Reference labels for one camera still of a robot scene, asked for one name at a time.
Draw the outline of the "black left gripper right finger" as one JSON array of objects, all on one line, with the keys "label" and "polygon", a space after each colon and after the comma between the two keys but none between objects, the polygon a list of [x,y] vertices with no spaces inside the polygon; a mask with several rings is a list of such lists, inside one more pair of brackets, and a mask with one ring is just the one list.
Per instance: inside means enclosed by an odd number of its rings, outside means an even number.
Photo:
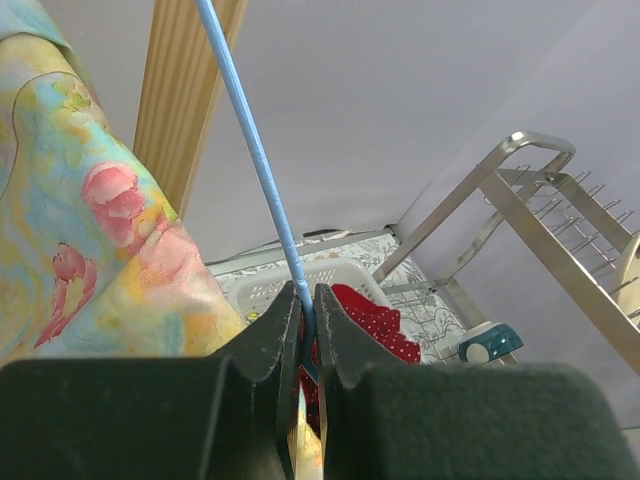
[{"label": "black left gripper right finger", "polygon": [[315,293],[328,479],[629,479],[600,389],[557,364],[407,364]]}]

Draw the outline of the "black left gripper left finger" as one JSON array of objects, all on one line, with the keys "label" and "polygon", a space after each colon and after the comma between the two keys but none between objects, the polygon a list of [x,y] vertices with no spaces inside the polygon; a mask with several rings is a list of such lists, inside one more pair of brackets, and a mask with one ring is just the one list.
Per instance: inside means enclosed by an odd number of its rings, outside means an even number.
[{"label": "black left gripper left finger", "polygon": [[206,357],[38,359],[1,371],[5,479],[290,479],[300,300]]}]

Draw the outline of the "red polka dot garment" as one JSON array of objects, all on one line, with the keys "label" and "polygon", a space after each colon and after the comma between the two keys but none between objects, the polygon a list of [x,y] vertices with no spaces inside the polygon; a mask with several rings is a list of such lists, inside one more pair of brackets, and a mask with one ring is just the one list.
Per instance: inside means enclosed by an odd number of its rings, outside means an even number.
[{"label": "red polka dot garment", "polygon": [[[334,284],[331,289],[349,318],[376,342],[405,363],[421,362],[420,345],[409,340],[400,331],[399,310],[378,305],[346,284]],[[305,400],[305,420],[319,437],[319,390],[304,369],[301,369],[301,386]]]}]

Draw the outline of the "pastel floral garment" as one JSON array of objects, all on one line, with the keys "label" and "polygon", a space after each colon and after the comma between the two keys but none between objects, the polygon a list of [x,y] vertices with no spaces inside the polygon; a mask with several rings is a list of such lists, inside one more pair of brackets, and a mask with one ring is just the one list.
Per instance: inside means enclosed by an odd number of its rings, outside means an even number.
[{"label": "pastel floral garment", "polygon": [[[46,9],[3,2],[1,371],[38,359],[206,357],[252,323],[111,130]],[[304,413],[299,385],[290,479],[321,479]]]}]

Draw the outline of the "blue wire hanger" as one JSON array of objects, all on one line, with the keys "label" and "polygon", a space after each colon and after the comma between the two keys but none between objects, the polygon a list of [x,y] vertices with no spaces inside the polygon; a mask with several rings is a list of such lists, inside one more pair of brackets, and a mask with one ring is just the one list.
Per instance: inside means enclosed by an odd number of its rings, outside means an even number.
[{"label": "blue wire hanger", "polygon": [[238,123],[243,132],[254,169],[285,255],[296,294],[302,302],[305,317],[304,336],[302,340],[302,365],[311,379],[318,381],[318,368],[312,360],[312,349],[317,335],[317,320],[313,309],[311,291],[305,277],[303,263],[295,246],[294,236],[276,185],[275,177],[272,173],[256,121],[215,7],[212,2],[204,0],[197,0],[196,7],[212,47]]}]

